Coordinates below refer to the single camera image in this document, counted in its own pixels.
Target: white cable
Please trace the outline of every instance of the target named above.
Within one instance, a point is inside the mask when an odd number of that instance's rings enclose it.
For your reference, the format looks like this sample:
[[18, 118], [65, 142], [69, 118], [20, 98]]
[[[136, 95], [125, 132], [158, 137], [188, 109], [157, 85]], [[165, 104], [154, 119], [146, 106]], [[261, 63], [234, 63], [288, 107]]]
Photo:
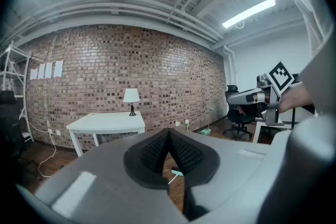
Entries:
[[242, 27], [238, 27], [238, 26], [235, 25], [235, 27], [237, 27], [238, 29], [242, 29], [244, 26], [245, 26], [244, 20], [243, 20], [243, 26]]
[[169, 185], [175, 178], [177, 178], [177, 177], [178, 177], [178, 175], [174, 176], [174, 178], [173, 178], [172, 180], [169, 181], [168, 185]]
[[[41, 130], [39, 130], [38, 128], [36, 128], [35, 126], [33, 126], [31, 123], [30, 123], [30, 125], [31, 125], [32, 127], [34, 127], [36, 130], [38, 130], [39, 132], [41, 132], [41, 133], [49, 133], [49, 131], [45, 132], [45, 131], [41, 131]], [[55, 145], [53, 136], [52, 136], [50, 133], [49, 133], [49, 136], [50, 136], [51, 141], [53, 142], [55, 151], [54, 151], [54, 153], [52, 154], [52, 156], [46, 158], [43, 162], [41, 162], [41, 163], [39, 164], [37, 170], [38, 170], [39, 173], [42, 175], [42, 177], [50, 177], [50, 176], [45, 176], [44, 174], [42, 174], [42, 172], [40, 171], [41, 164], [44, 163], [44, 162], [46, 162], [46, 161], [49, 160], [50, 158], [54, 157], [54, 155], [55, 155], [55, 153], [56, 153], [56, 145]]]
[[41, 133], [49, 133], [48, 131], [41, 131], [41, 130], [39, 130], [38, 128], [36, 128], [35, 126], [33, 126], [32, 124], [31, 124], [31, 122], [30, 121], [28, 121], [29, 122], [29, 124], [32, 126], [32, 127], [34, 127], [36, 130], [38, 130], [39, 132], [41, 132]]

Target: white wall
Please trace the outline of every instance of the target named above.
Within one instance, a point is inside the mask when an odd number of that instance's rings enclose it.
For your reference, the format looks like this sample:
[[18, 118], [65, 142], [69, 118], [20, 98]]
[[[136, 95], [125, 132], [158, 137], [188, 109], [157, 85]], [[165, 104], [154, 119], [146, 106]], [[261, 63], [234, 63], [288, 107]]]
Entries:
[[269, 34], [229, 48], [235, 52], [238, 90], [253, 89], [257, 76], [281, 61], [291, 73], [299, 73], [310, 60], [305, 25]]

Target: black chair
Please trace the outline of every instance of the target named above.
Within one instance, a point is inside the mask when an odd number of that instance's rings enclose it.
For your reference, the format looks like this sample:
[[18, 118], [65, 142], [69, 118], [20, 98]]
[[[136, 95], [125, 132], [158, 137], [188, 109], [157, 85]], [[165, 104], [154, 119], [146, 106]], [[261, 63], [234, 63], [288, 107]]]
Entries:
[[9, 169], [14, 176], [14, 180], [22, 183], [26, 176], [33, 176], [39, 179], [37, 174], [34, 174], [26, 169], [28, 165], [37, 163], [27, 161], [22, 158], [23, 151], [26, 150], [25, 140], [22, 136], [19, 124], [20, 108], [13, 91], [0, 92], [0, 151], [3, 158], [7, 159]]
[[[227, 91], [225, 92], [225, 97], [226, 99], [235, 93], [238, 93], [238, 87], [235, 85], [228, 85], [227, 86]], [[247, 127], [245, 127], [245, 124], [249, 124], [255, 120], [254, 116], [246, 116], [243, 114], [240, 114], [238, 108], [236, 105], [230, 105], [229, 106], [229, 111], [227, 113], [227, 118], [234, 124], [238, 124], [238, 126], [232, 125], [230, 129], [226, 129], [223, 134], [225, 134], [227, 131], [231, 131], [231, 133], [234, 135], [233, 138], [237, 141], [241, 137], [239, 136], [239, 133], [246, 133], [249, 134], [249, 138], [252, 138], [252, 134], [247, 131]]]

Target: desk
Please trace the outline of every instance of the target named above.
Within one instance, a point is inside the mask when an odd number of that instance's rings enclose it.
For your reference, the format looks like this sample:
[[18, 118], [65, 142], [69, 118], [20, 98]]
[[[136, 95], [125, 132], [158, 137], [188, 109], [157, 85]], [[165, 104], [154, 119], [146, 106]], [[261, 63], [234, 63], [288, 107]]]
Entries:
[[[293, 114], [293, 109], [290, 109], [286, 111], [285, 113], [280, 114], [279, 116], [279, 121], [289, 122], [289, 123], [285, 123], [283, 126], [269, 126], [269, 127], [274, 127], [278, 129], [286, 129], [286, 130], [292, 129], [292, 124], [291, 124], [292, 114]], [[307, 111], [306, 109], [296, 108], [295, 109], [295, 124], [298, 124], [299, 122], [303, 121], [304, 119], [310, 116], [313, 116], [313, 114]], [[256, 131], [254, 132], [253, 143], [258, 143], [260, 129], [262, 126], [266, 126], [265, 122], [261, 118], [256, 118], [256, 121], [257, 121], [257, 126], [256, 126]]]
[[77, 155], [83, 155], [76, 134], [92, 134], [95, 145], [99, 146], [97, 134], [116, 134], [129, 132], [145, 132], [145, 124], [141, 113], [129, 116], [130, 112], [119, 113], [91, 113], [67, 126]]
[[[254, 132], [254, 137], [253, 137], [253, 142], [252, 143], [258, 143], [258, 139], [259, 139], [259, 134], [260, 134], [260, 129], [262, 126], [267, 126], [266, 122], [263, 121], [262, 118], [256, 118], [257, 121], [257, 126], [256, 126], [256, 130]], [[284, 125], [280, 125], [280, 126], [267, 126], [267, 127], [274, 127], [274, 128], [278, 128], [278, 129], [291, 129], [292, 128], [292, 124], [290, 123], [285, 123]]]

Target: fluorescent light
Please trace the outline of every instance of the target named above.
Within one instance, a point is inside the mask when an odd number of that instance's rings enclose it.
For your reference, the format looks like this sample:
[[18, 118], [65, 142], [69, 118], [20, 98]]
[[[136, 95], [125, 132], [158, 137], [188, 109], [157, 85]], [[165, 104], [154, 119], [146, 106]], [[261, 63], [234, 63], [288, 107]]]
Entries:
[[252, 8], [247, 9], [246, 11], [238, 14], [237, 16], [231, 18], [230, 20], [227, 20], [225, 23], [223, 23], [223, 26], [225, 28], [228, 28], [232, 25], [235, 25], [237, 22], [240, 22], [241, 20], [244, 20], [258, 12], [261, 12], [266, 8], [270, 8], [273, 6], [275, 6], [275, 0], [266, 0]]

